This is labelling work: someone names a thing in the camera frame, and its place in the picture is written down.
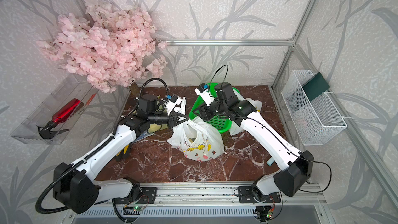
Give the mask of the patterned white plastic bag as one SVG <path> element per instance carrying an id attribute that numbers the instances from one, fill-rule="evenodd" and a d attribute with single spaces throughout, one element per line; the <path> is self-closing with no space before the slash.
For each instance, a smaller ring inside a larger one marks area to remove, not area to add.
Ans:
<path id="1" fill-rule="evenodd" d="M 249 115 L 251 112 L 254 111 L 254 108 L 256 109 L 256 111 L 259 113 L 261 112 L 261 108 L 262 108 L 262 102 L 258 101 L 258 100 L 253 100 L 252 98 L 244 98 L 239 92 L 237 92 L 235 89 L 233 89 L 234 94 L 237 96 L 238 100 L 241 102 L 243 101 L 244 103 L 241 104 L 239 103 L 239 106 L 243 106 L 244 109 L 242 110 L 242 114 L 241 116 L 247 116 Z M 238 125 L 235 121 L 231 121 L 231 127 L 229 129 L 229 133 L 231 136 L 237 135 L 241 132 L 243 132 L 244 129 Z"/>

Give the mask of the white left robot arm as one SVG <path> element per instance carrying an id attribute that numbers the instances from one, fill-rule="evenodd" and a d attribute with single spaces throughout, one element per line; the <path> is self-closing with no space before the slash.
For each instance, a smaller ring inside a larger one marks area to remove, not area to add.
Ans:
<path id="1" fill-rule="evenodd" d="M 35 209 L 40 214 L 53 214 L 68 209 L 80 214 L 91 206 L 115 198 L 131 196 L 134 182 L 130 179 L 96 182 L 99 172 L 123 148 L 142 140 L 151 125 L 167 125 L 170 129 L 189 118 L 174 108 L 182 103 L 178 95 L 164 98 L 139 94 L 133 110 L 120 117 L 113 130 L 91 151 L 71 164 L 61 163 L 54 170 L 54 181 L 40 194 Z"/>

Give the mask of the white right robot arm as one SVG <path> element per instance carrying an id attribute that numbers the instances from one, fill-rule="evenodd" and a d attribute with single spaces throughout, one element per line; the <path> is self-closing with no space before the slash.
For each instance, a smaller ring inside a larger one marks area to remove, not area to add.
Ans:
<path id="1" fill-rule="evenodd" d="M 293 197 L 311 176 L 313 155 L 308 151 L 301 152 L 283 139 L 263 119 L 251 102 L 238 98 L 231 84 L 216 85 L 215 97 L 209 89 L 210 86 L 205 83 L 195 89 L 204 102 L 194 113 L 203 120 L 221 116 L 235 122 L 267 150 L 279 167 L 278 172 L 262 176 L 252 184 L 252 193 L 256 201 L 264 202 L 269 195 L 277 192 Z"/>

